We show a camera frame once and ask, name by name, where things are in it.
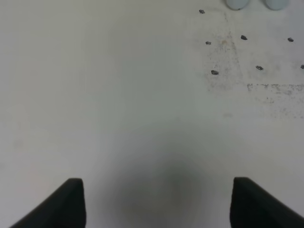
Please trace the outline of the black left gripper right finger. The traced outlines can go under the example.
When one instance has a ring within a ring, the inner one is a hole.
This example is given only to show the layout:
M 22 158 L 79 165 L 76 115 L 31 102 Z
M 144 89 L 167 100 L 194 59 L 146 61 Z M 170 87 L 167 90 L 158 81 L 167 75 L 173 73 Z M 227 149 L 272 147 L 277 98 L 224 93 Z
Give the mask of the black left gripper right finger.
M 247 177 L 235 177 L 229 214 L 232 228 L 304 228 L 304 218 Z

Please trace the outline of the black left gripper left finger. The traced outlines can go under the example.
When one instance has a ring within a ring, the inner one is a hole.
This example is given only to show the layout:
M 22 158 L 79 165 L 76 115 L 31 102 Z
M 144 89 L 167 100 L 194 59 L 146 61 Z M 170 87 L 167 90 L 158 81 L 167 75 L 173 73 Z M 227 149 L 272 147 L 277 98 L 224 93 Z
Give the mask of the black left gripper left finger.
M 80 178 L 65 181 L 13 228 L 85 228 L 86 203 Z

